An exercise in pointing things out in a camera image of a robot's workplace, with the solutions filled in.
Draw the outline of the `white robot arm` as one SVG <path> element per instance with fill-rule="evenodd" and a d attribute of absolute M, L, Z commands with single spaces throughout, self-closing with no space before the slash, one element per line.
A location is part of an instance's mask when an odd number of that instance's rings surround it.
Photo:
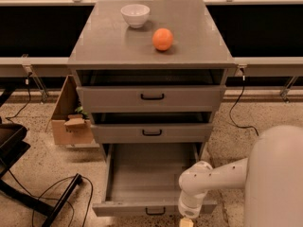
<path fill-rule="evenodd" d="M 200 215 L 208 191 L 244 190 L 243 227 L 303 227 L 303 129 L 264 131 L 247 158 L 213 168 L 200 161 L 179 178 L 180 214 Z"/>

